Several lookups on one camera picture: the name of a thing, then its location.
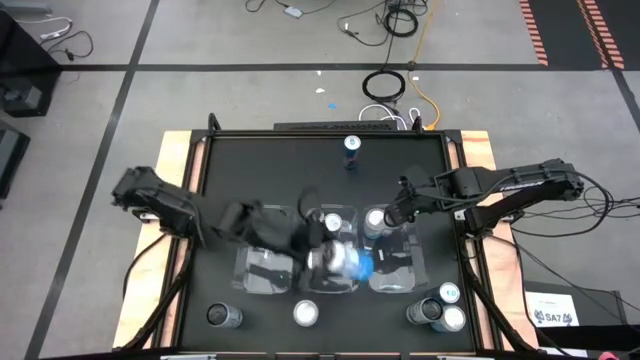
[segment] silver can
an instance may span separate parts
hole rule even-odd
[[[337,237],[340,234],[340,229],[342,228],[342,218],[336,213],[327,214],[324,217],[324,226],[331,234]]]
[[[386,230],[384,210],[380,208],[369,210],[364,217],[364,236],[369,240],[377,240]]]
[[[455,305],[448,305],[444,307],[440,320],[430,325],[437,332],[458,332],[462,330],[466,321],[462,309]]]
[[[407,307],[407,320],[414,325],[428,324],[440,320],[442,305],[436,299],[422,299]]]
[[[225,303],[214,303],[207,310],[207,321],[213,327],[237,328],[242,318],[242,311]]]
[[[293,319],[300,326],[309,327],[318,320],[318,306],[311,300],[302,300],[293,308]]]
[[[460,289],[452,282],[446,282],[436,288],[427,290],[425,297],[437,299],[444,305],[455,304],[460,300]]]

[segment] soda can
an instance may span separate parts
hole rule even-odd
[[[242,323],[242,311],[225,303],[214,303],[207,310],[207,321],[213,327],[237,328]]]
[[[428,290],[425,297],[434,298],[444,305],[455,304],[460,300],[460,289],[452,282],[446,282],[436,288]]]
[[[380,208],[369,210],[364,217],[364,236],[369,240],[376,240],[383,235],[386,229],[384,210]]]
[[[422,299],[407,307],[407,320],[414,325],[428,324],[440,320],[442,305],[436,299]]]
[[[358,160],[358,151],[360,150],[362,142],[360,138],[355,135],[349,135],[344,139],[345,156],[344,156],[344,168],[347,170],[355,169]]]
[[[337,237],[342,228],[342,218],[335,213],[327,214],[324,217],[324,226],[331,234]]]
[[[437,332],[458,332],[466,323],[466,317],[462,309],[455,305],[447,305],[442,311],[440,320],[430,323],[431,328]]]
[[[318,306],[311,300],[302,300],[293,308],[293,319],[300,326],[309,327],[318,320]]]

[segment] wooden platform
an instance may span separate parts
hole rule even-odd
[[[483,166],[495,169],[495,161],[489,142],[489,136],[485,131],[462,131],[463,149],[468,166]],[[165,132],[160,148],[160,154],[156,165],[156,172],[163,180],[175,185],[182,185],[184,177],[187,154],[189,151],[190,131],[169,131]],[[200,174],[200,164],[204,152],[204,143],[196,147],[195,160],[193,162],[194,172],[190,181],[190,190],[194,191]],[[451,143],[449,152],[452,159],[452,166],[458,167],[455,146]],[[502,195],[495,194],[483,202],[490,204],[501,198]],[[501,223],[494,234],[503,239],[512,240],[511,229],[508,224]],[[157,223],[143,224],[138,238],[136,254],[142,251],[148,244],[160,235]],[[127,287],[127,295],[124,300],[118,328],[114,340],[114,347],[127,343],[144,324],[151,311],[157,305],[161,293],[165,269],[168,264],[170,239],[167,238],[149,251],[138,262],[131,272],[131,277]],[[507,317],[511,325],[520,333],[523,339],[531,346],[537,347],[535,330],[529,324],[522,299],[522,282],[520,275],[520,265],[513,247],[507,246],[499,241],[487,238],[484,240],[484,250],[487,259],[491,287],[496,304]],[[179,258],[175,266],[181,265]],[[486,310],[477,299],[478,315],[482,330],[484,347],[491,349],[493,343]],[[173,324],[176,316],[176,301],[169,308],[165,322],[164,331],[160,344],[169,346],[173,337]],[[510,349],[506,339],[503,340],[506,349]]]

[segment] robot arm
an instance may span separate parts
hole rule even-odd
[[[387,225],[413,222],[420,213],[464,211],[466,231],[472,235],[492,229],[506,216],[517,220],[523,209],[541,201],[575,200],[584,190],[573,166],[560,159],[502,170],[459,168],[420,186],[402,176],[400,185],[396,201],[385,211]],[[490,206],[476,206],[493,193],[509,191],[517,192]]]
[[[204,197],[164,182],[153,169],[127,169],[112,192],[113,205],[139,218],[154,214],[161,231],[182,238],[199,238],[207,248],[217,240],[241,241],[251,246],[290,256],[304,264],[312,244],[324,239],[323,227],[306,219],[294,232],[286,215],[264,212],[258,202],[233,201],[227,204],[215,225],[209,222],[217,215],[208,213]]]

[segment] concrete floor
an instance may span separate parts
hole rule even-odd
[[[314,8],[308,0],[290,1]],[[84,64],[127,64],[150,0],[55,0],[56,16],[94,37]],[[337,17],[370,6],[337,1],[326,12],[294,20],[267,0],[245,12],[237,0],[160,0],[143,64],[376,63],[386,47],[367,48],[341,34]],[[372,15],[350,20],[369,41],[384,36]],[[48,25],[25,25],[36,36]],[[417,36],[394,41],[392,62],[406,62]],[[70,49],[82,52],[76,39]],[[535,64],[516,0],[482,5],[441,1],[424,44],[422,63]],[[140,224],[110,205],[109,193],[128,166],[155,164],[166,130],[202,128],[215,112],[225,129],[269,129],[274,122],[353,120],[370,103],[361,81],[368,71],[137,72],[91,203],[41,356],[109,351],[121,306],[121,284]],[[640,73],[624,73],[640,93]],[[27,133],[31,145],[0,212],[0,349],[23,358],[69,235],[122,72],[66,72],[44,118],[2,119]],[[616,198],[638,195],[640,132],[613,76],[594,72],[425,71],[418,83],[439,105],[439,129],[488,130],[499,167],[560,157],[592,176]],[[381,93],[391,82],[376,81]],[[324,93],[317,94],[322,88]],[[432,110],[408,88],[403,113]],[[564,204],[544,204],[556,209]],[[523,220],[518,228],[567,232],[589,222]],[[606,220],[596,231],[563,239],[519,236],[522,245],[579,285],[620,290],[640,304],[637,220]],[[561,283],[525,261],[528,280]],[[627,309],[629,319],[640,313]]]

